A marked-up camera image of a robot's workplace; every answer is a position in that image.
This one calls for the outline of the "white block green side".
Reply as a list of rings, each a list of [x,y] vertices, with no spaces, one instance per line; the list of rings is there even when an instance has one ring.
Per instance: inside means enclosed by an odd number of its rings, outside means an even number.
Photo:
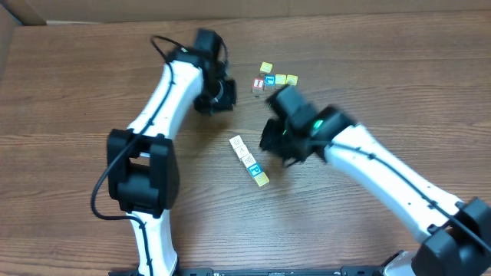
[[[240,135],[234,136],[229,139],[231,147],[235,150],[241,146],[244,146],[244,142],[242,141],[242,137]]]

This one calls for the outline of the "blue letter P block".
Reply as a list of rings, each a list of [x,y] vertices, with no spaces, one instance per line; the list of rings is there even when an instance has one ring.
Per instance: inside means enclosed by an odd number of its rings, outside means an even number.
[[[248,171],[249,171],[250,175],[252,176],[252,178],[255,178],[257,175],[260,175],[263,172],[262,167],[258,163],[252,164],[248,168]]]

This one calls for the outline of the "white letter W block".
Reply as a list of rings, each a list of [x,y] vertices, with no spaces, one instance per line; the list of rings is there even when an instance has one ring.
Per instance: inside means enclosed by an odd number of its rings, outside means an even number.
[[[256,160],[255,160],[255,158],[253,157],[253,155],[251,153],[249,153],[248,155],[242,157],[241,160],[242,160],[242,164],[247,169],[249,167],[253,166],[254,164],[256,164]]]

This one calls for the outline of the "white block red side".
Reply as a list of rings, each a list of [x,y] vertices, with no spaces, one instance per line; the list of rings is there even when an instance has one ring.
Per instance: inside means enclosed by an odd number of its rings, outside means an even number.
[[[248,156],[249,155],[249,150],[247,148],[247,146],[245,144],[241,145],[241,146],[238,146],[234,149],[237,157],[239,159],[242,159],[244,158],[245,156]]]

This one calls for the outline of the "lone yellow block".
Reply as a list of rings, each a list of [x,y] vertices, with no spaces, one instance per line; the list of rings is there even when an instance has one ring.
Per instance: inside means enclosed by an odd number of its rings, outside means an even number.
[[[263,188],[270,183],[269,178],[267,177],[265,172],[261,172],[254,176],[254,180],[259,188]]]

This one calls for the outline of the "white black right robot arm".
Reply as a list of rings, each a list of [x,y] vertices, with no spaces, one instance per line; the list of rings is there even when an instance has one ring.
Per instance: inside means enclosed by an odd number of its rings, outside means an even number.
[[[481,275],[490,267],[490,207],[464,202],[398,159],[361,123],[336,106],[321,111],[286,85],[265,101],[275,113],[260,147],[285,166],[316,154],[390,209],[420,247],[383,264],[342,269],[342,275]]]

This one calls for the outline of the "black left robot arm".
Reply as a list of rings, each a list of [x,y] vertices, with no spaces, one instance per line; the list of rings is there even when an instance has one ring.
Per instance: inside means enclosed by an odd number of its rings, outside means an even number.
[[[121,220],[130,221],[140,263],[135,275],[173,275],[179,259],[173,247],[170,210],[180,187],[173,141],[189,108],[208,115],[231,111],[236,82],[228,77],[223,39],[199,29],[191,47],[176,42],[164,54],[157,88],[138,117],[107,138],[107,168],[100,177],[118,201]]]

